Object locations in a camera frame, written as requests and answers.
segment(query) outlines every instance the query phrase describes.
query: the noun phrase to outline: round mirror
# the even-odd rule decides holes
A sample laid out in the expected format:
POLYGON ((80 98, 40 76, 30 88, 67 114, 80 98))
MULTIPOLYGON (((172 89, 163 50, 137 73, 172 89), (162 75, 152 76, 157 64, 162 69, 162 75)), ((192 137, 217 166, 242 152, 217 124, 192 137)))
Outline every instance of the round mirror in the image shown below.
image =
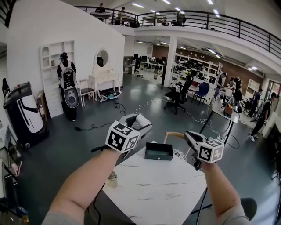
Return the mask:
POLYGON ((100 67, 104 67, 108 62, 108 54, 105 50, 99 51, 97 54, 97 64, 100 67))

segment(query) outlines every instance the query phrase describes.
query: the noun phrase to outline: white pillar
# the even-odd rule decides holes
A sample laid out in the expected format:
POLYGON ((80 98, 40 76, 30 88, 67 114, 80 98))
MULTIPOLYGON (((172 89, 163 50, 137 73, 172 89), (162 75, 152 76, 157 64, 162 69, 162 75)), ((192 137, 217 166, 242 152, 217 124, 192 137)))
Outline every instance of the white pillar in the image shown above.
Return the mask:
POLYGON ((177 37, 170 37, 169 53, 167 59, 167 68, 164 80, 164 86, 168 87, 172 78, 173 63, 175 61, 175 53, 177 50, 177 37))

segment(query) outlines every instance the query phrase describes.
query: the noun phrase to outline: brick wall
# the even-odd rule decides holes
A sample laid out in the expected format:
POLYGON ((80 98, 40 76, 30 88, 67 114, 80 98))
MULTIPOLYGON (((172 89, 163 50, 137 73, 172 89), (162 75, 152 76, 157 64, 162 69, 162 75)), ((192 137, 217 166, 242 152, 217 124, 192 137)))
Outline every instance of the brick wall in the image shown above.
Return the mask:
MULTIPOLYGON (((156 57, 156 58, 162 58, 162 57, 168 57, 168 52, 169 52, 169 48, 168 47, 163 47, 163 46, 154 46, 153 47, 153 52, 152 52, 152 56, 156 57)), ((235 78, 235 77, 240 77, 240 79, 242 80, 242 94, 245 95, 246 90, 247 90, 247 86, 249 83, 249 79, 254 80, 255 82, 258 82, 260 84, 260 87, 263 84, 263 78, 261 78, 260 76, 257 76, 256 74, 250 72, 247 69, 244 69, 240 66, 234 65, 232 63, 223 61, 217 57, 212 57, 209 55, 205 55, 202 53, 198 53, 198 52, 192 52, 193 54, 191 55, 191 51, 188 50, 182 50, 182 49, 177 49, 177 53, 182 53, 182 55, 185 56, 192 56, 192 55, 197 55, 197 56, 204 56, 205 59, 204 61, 212 61, 214 64, 219 64, 222 63, 223 64, 223 71, 227 73, 227 78, 225 81, 225 84, 229 83, 229 80, 231 77, 235 78)))

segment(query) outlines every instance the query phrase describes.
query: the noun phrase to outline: ceiling light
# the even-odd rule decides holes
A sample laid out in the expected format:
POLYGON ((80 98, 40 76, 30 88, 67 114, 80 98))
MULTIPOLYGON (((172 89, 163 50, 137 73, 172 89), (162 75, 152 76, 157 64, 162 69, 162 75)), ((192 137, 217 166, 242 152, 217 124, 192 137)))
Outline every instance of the ceiling light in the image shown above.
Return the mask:
POLYGON ((144 8, 144 6, 139 5, 139 4, 132 3, 132 5, 134 5, 134 6, 138 6, 138 7, 140 7, 140 8, 144 8))
POLYGON ((167 3, 167 4, 171 4, 170 2, 168 2, 167 0, 162 0, 163 2, 167 3))
POLYGON ((209 48, 208 50, 209 50, 210 52, 212 52, 213 54, 215 54, 215 52, 214 52, 212 49, 209 48))

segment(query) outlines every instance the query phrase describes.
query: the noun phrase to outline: metal railing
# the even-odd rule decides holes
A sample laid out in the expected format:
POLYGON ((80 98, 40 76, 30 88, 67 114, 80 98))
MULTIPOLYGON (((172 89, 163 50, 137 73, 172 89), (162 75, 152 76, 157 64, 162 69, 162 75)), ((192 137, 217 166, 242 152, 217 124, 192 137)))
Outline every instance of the metal railing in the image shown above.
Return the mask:
POLYGON ((0 0, 0 23, 9 27, 13 7, 16 0, 0 0))
POLYGON ((129 27, 182 26, 225 33, 251 42, 281 59, 281 40, 279 38, 256 25, 230 16, 203 11, 182 11, 183 13, 179 11, 160 11, 135 15, 129 12, 104 8, 108 17, 99 18, 104 13, 97 13, 96 9, 98 7, 77 7, 108 24, 129 27))

